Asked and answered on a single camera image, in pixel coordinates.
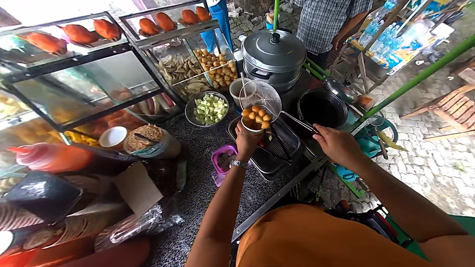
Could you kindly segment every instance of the stone paving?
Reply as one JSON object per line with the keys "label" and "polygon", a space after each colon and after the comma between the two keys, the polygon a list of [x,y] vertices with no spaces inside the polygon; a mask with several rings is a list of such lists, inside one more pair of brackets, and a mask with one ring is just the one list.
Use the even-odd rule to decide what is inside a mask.
{"label": "stone paving", "polygon": [[[295,34],[301,8],[295,5],[292,7],[291,14],[285,11],[280,13],[279,23],[281,27],[290,29]],[[470,25],[473,25],[474,20],[473,14],[466,14],[457,21],[453,25],[456,31],[448,39],[450,43],[440,45],[437,50],[448,52],[470,36],[472,34]],[[251,19],[246,15],[231,18],[230,23],[231,32],[235,35],[232,35],[235,48],[240,48],[240,41],[237,39],[239,35],[249,35],[252,31],[264,29],[266,26],[265,21]],[[462,62],[473,54],[473,51],[468,51],[457,61]],[[423,56],[417,59],[427,60]],[[429,65],[424,63],[417,66],[414,62],[410,63],[373,90],[370,96],[382,101]],[[463,81],[458,77],[451,81],[447,78],[451,76],[451,66],[456,66],[456,63],[439,70],[383,109],[383,114],[398,130],[398,144],[409,152],[388,149],[389,159],[379,157],[376,162],[443,211],[453,215],[475,217],[475,138],[425,142],[422,140],[424,137],[451,133],[439,130],[448,124],[433,112],[426,112],[407,120],[399,118],[413,108],[463,85]],[[360,80],[353,82],[360,83],[359,86],[362,88]],[[354,204],[358,212],[367,211],[379,204],[372,193],[367,193],[363,199],[356,198],[346,185],[330,172],[327,172],[323,181],[322,198],[327,207],[333,207],[338,201],[346,199]]]}
{"label": "stone paving", "polygon": [[[281,11],[279,14],[279,26],[289,29],[292,34],[297,33],[298,22],[300,19],[300,7],[292,5],[292,13]],[[231,39],[233,40],[234,49],[241,48],[241,42],[238,37],[240,35],[248,36],[252,32],[266,28],[266,18],[259,16],[251,19],[249,15],[243,14],[237,18],[229,18],[229,26],[231,28]]]}

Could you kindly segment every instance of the chopped cucumber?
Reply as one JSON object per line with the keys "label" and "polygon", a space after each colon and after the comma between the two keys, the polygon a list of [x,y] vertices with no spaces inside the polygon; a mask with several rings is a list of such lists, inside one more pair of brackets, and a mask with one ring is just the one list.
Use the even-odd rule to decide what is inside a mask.
{"label": "chopped cucumber", "polygon": [[197,121],[206,126],[222,120],[228,111],[228,104],[224,102],[224,99],[214,95],[205,94],[203,99],[195,99],[195,104],[193,114]]}

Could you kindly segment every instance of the green metal pole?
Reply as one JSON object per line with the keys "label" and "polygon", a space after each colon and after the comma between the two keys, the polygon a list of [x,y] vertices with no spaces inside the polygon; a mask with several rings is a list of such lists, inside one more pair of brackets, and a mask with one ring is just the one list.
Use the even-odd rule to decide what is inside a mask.
{"label": "green metal pole", "polygon": [[310,67],[307,63],[304,63],[303,66],[308,69],[313,75],[315,75],[317,78],[320,80],[323,80],[323,76],[320,75],[316,70],[314,70],[312,67]]}
{"label": "green metal pole", "polygon": [[441,57],[436,63],[432,64],[428,68],[424,69],[419,75],[412,78],[408,83],[403,85],[399,88],[396,92],[390,95],[388,98],[384,99],[379,105],[375,106],[374,108],[370,109],[363,117],[359,119],[360,122],[364,122],[369,117],[375,115],[378,111],[383,109],[385,106],[391,104],[394,100],[398,97],[409,91],[414,86],[418,85],[423,80],[427,79],[429,76],[443,68],[447,63],[451,62],[459,55],[465,53],[465,51],[469,50],[475,46],[475,35],[467,38],[465,41],[460,43],[456,48],[452,51],[448,52],[445,56]]}
{"label": "green metal pole", "polygon": [[317,68],[318,71],[320,71],[320,73],[322,73],[323,75],[325,76],[329,76],[330,73],[324,69],[322,69],[322,67],[320,67],[319,65],[317,65],[315,62],[311,61],[309,58],[307,58],[307,61],[310,63],[310,65],[313,65]]}
{"label": "green metal pole", "polygon": [[277,22],[279,20],[279,5],[280,5],[280,0],[275,0],[274,2],[274,31],[277,29]]}

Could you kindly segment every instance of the person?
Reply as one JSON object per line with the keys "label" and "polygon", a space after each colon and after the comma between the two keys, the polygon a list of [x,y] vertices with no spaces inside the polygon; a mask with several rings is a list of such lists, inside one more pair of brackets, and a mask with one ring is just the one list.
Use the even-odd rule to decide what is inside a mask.
{"label": "person", "polygon": [[[314,135],[334,161],[358,174],[396,223],[430,262],[355,221],[333,217],[312,205],[272,210],[241,237],[236,266],[472,266],[475,238],[430,201],[387,173],[349,133],[314,124]],[[205,212],[185,267],[228,266],[245,167],[261,136],[236,127],[236,159]]]}
{"label": "person", "polygon": [[[228,8],[226,7],[226,0],[206,0],[209,13],[213,19],[217,19],[219,22],[219,29],[224,35],[229,49],[233,50],[233,42],[231,40],[231,27],[229,26]],[[216,42],[214,40],[213,32],[205,31],[201,33],[201,38],[205,41],[206,48],[209,53],[214,52]]]}
{"label": "person", "polygon": [[297,29],[307,49],[307,57],[326,69],[332,50],[340,49],[340,40],[366,17],[372,0],[297,0],[302,7]]}

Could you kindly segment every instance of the speckled countertop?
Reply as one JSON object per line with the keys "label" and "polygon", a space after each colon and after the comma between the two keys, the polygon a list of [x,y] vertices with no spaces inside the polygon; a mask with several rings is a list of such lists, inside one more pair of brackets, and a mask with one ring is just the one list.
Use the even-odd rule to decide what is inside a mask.
{"label": "speckled countertop", "polygon": [[[181,215],[185,221],[163,233],[151,237],[151,251],[144,266],[183,266],[193,240],[200,227],[206,208],[217,187],[210,176],[214,171],[211,154],[225,144],[234,144],[226,128],[238,116],[232,107],[224,120],[210,128],[191,125],[184,115],[174,119],[173,125],[165,127],[182,145],[187,159],[187,182],[185,189],[177,194]],[[254,166],[246,171],[246,179],[239,203],[236,227],[262,206],[300,171],[295,164],[283,176],[266,181]]]}

